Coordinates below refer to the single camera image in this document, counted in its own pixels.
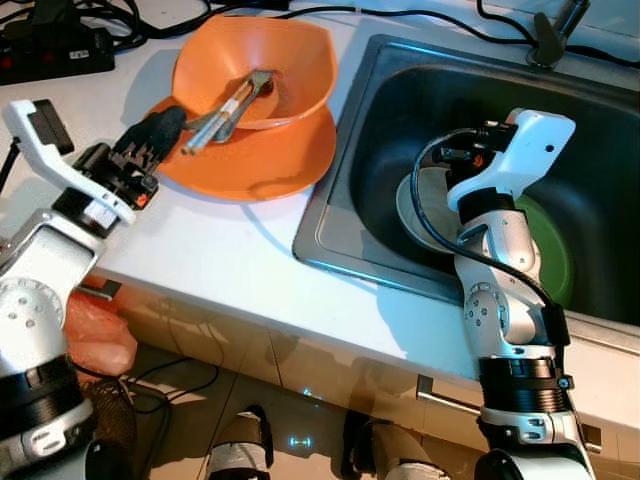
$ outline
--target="sink rim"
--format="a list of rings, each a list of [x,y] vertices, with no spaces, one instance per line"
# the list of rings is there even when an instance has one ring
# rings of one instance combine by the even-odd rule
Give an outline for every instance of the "sink rim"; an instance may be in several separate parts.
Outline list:
[[[374,75],[376,70],[384,70],[378,65],[378,58],[386,48],[398,48],[401,50],[416,51],[420,55],[428,55],[430,58],[439,60],[434,63],[412,63],[406,58],[403,59],[407,65],[405,68],[393,68],[385,74]],[[454,281],[443,282],[438,275],[431,275],[425,278],[416,273],[399,271],[387,265],[376,265],[372,267],[372,262],[361,257],[350,255],[327,248],[321,242],[321,233],[325,223],[325,217],[331,208],[341,208],[346,206],[355,213],[354,222],[358,225],[363,235],[368,235],[370,240],[377,243],[381,250],[387,250],[393,256],[399,255],[392,252],[388,247],[382,245],[364,226],[362,220],[356,213],[353,199],[350,192],[340,192],[349,183],[349,175],[353,168],[355,152],[358,142],[352,138],[359,138],[367,117],[366,111],[370,107],[380,86],[388,81],[391,76],[396,75],[410,68],[434,68],[443,69],[452,64],[454,69],[468,71],[473,69],[473,74],[484,74],[493,77],[499,74],[507,77],[510,82],[535,83],[535,86],[543,89],[553,89],[556,92],[566,93],[572,96],[579,94],[587,101],[595,103],[605,103],[625,111],[637,114],[637,104],[639,93],[620,87],[613,87],[606,84],[594,82],[588,79],[573,77],[557,72],[534,72],[530,67],[502,60],[495,60],[476,54],[459,52],[451,49],[436,47],[426,43],[413,40],[406,40],[400,37],[380,34],[370,38],[366,47],[362,62],[354,77],[350,92],[343,107],[342,115],[338,123],[338,143],[334,162],[325,177],[316,185],[305,209],[302,221],[298,228],[294,244],[293,254],[303,263],[310,264],[322,269],[337,271],[342,274],[356,276],[375,281],[377,283],[399,288],[412,293],[418,293],[429,298],[461,305],[462,295],[458,287],[457,278]],[[442,277],[451,275],[438,272]],[[418,280],[420,288],[413,287],[411,280]],[[625,325],[628,331],[621,331],[619,328],[610,328],[611,325],[618,325],[606,319],[591,317],[580,312],[567,310],[567,316],[573,320],[584,321],[585,318],[601,321],[595,322],[597,325],[592,329],[593,333],[586,335],[592,340],[598,340],[603,328],[609,328],[621,336],[627,336],[622,345],[626,345],[623,350],[628,353],[640,356],[640,327]]]

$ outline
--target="stainless steel sink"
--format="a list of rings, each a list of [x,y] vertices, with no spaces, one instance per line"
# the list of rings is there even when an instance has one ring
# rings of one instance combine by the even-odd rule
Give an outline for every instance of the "stainless steel sink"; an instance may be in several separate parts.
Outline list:
[[[395,191],[432,137],[515,107],[576,121],[549,174],[526,194],[560,228],[575,263],[574,312],[640,325],[638,94],[561,74],[372,37],[293,251],[303,262],[460,302],[451,256],[405,233]]]

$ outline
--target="white countertop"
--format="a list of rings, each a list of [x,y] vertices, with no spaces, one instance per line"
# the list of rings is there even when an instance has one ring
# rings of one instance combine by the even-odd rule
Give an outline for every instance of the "white countertop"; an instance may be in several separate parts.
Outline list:
[[[170,0],[143,5],[157,7],[148,8],[149,13],[142,9],[152,21],[179,20]],[[304,20],[332,33],[340,66],[330,100],[336,122],[372,34],[400,35],[518,62],[526,51],[490,45],[428,20],[396,23],[348,14]],[[77,152],[96,141],[113,143],[169,94],[173,64],[185,40],[151,41],[119,55],[113,72],[0,87],[0,104],[49,98]],[[560,70],[637,88],[633,72],[575,58],[563,60]],[[8,132],[0,129],[0,145],[9,141]],[[99,262],[102,274],[457,383],[475,378],[459,307],[320,271],[292,257],[310,189],[280,200],[240,204],[191,193],[166,178],[161,184],[138,222],[120,228],[109,240],[111,248]],[[0,200],[0,235],[13,233],[34,208],[49,205],[58,193],[18,160]],[[629,401],[640,398],[638,357],[576,340],[567,351],[567,370],[576,378],[578,410],[640,425],[640,408]]]

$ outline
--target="orange plate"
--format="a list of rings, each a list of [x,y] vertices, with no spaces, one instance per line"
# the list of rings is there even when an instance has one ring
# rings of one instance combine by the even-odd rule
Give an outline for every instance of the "orange plate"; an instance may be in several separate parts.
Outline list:
[[[254,69],[276,71],[274,91],[251,103],[238,128],[273,128],[310,115],[326,102],[338,75],[324,28],[297,20],[216,15],[180,52],[171,95],[204,115]]]
[[[169,97],[152,111],[177,104]],[[322,178],[336,149],[336,128],[325,106],[290,125],[236,130],[227,143],[212,143],[196,156],[182,155],[180,147],[192,135],[182,133],[160,171],[191,190],[228,200],[270,200],[300,192]]]

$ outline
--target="green plate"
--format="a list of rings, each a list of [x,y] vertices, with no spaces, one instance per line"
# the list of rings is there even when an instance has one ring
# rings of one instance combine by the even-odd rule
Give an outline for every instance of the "green plate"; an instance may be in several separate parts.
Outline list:
[[[575,272],[567,244],[558,227],[540,204],[524,195],[515,204],[517,208],[526,212],[531,235],[540,249],[540,283],[553,300],[567,307],[573,293]]]

